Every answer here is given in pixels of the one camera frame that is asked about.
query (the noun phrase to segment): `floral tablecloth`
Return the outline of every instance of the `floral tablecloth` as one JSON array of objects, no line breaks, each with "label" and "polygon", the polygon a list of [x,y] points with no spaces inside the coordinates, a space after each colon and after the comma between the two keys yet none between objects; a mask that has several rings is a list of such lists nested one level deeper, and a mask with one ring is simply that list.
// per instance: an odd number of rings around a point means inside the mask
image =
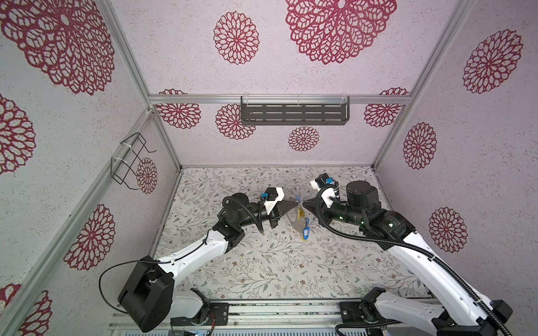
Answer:
[{"label": "floral tablecloth", "polygon": [[[368,167],[187,168],[175,195],[156,257],[171,254],[204,236],[217,220],[222,198],[244,192],[257,199],[267,187],[283,187],[285,199],[315,196],[309,181],[328,173],[345,185],[366,180],[378,187]],[[379,198],[386,208],[384,196]],[[179,286],[196,287],[208,298],[345,298],[361,297],[372,287],[403,297],[425,297],[428,289],[390,253],[377,245],[338,237],[310,219],[310,236],[301,239],[287,216],[265,233],[245,227],[245,238],[225,255],[190,274]],[[289,218],[295,218],[291,210]],[[357,227],[333,222],[334,227],[358,233]]]}]

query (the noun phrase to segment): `red flower pattern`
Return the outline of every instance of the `red flower pattern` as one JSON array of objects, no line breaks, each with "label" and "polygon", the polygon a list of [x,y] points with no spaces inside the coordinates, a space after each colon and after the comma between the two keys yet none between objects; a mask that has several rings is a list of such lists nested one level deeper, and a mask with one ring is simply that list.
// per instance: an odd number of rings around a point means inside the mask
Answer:
[{"label": "red flower pattern", "polygon": [[467,226],[454,209],[435,210],[431,214],[429,226],[435,244],[447,252],[458,252],[467,242]]},{"label": "red flower pattern", "polygon": [[0,175],[24,166],[35,147],[36,134],[26,112],[0,95]]},{"label": "red flower pattern", "polygon": [[301,126],[294,129],[288,137],[288,144],[298,152],[314,148],[320,139],[320,134],[312,127]]},{"label": "red flower pattern", "polygon": [[252,20],[243,13],[224,14],[213,32],[218,53],[231,64],[244,64],[258,51],[258,31]]},{"label": "red flower pattern", "polygon": [[97,266],[110,251],[116,234],[115,226],[110,210],[99,204],[63,260],[70,268],[78,270]]},{"label": "red flower pattern", "polygon": [[434,158],[436,145],[434,128],[426,123],[418,123],[407,132],[403,142],[403,157],[411,168],[424,168]]},{"label": "red flower pattern", "polygon": [[19,328],[19,336],[43,336],[48,330],[48,323],[52,317],[52,300],[48,297],[48,290],[44,290],[32,307],[32,312]]},{"label": "red flower pattern", "polygon": [[396,0],[286,0],[286,23],[299,52],[312,61],[342,63],[372,45]]},{"label": "red flower pattern", "polygon": [[463,85],[472,93],[484,93],[508,79],[521,58],[521,36],[505,29],[478,44],[463,69]]},{"label": "red flower pattern", "polygon": [[143,158],[136,169],[136,181],[145,194],[150,194],[157,186],[157,168],[150,158]]},{"label": "red flower pattern", "polygon": [[[382,91],[381,95],[406,95],[409,92],[402,88],[390,88]],[[394,118],[400,112],[400,104],[369,104],[364,111],[364,120],[369,125],[383,127],[392,124]]]},{"label": "red flower pattern", "polygon": [[0,0],[0,21],[54,84],[93,95],[112,80],[114,48],[92,0]]},{"label": "red flower pattern", "polygon": [[11,298],[15,295],[19,288],[20,284],[10,283],[6,287],[0,289],[0,314],[2,314],[2,311],[7,307],[11,301]]},{"label": "red flower pattern", "polygon": [[[181,90],[166,89],[161,95],[186,95]],[[160,104],[157,111],[164,121],[177,128],[191,128],[200,122],[200,107],[198,104]]]},{"label": "red flower pattern", "polygon": [[248,138],[256,126],[245,126],[241,122],[241,107],[237,104],[223,106],[215,118],[219,131],[230,139]]}]

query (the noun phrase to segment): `black mounting plate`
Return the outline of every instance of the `black mounting plate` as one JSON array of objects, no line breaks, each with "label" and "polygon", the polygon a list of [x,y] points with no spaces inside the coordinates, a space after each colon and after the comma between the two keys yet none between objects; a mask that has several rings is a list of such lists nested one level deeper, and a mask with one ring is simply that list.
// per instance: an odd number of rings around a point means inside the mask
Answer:
[{"label": "black mounting plate", "polygon": [[[209,312],[213,313],[217,320],[215,321],[215,325],[227,325],[228,324],[228,310],[229,310],[230,304],[228,303],[211,303],[209,305]],[[196,324],[193,324],[194,319],[186,318],[186,317],[176,317],[170,319],[170,324],[173,326],[193,326]],[[211,326],[213,324],[213,319],[211,316],[208,316],[208,318],[201,324],[202,326]]]}]

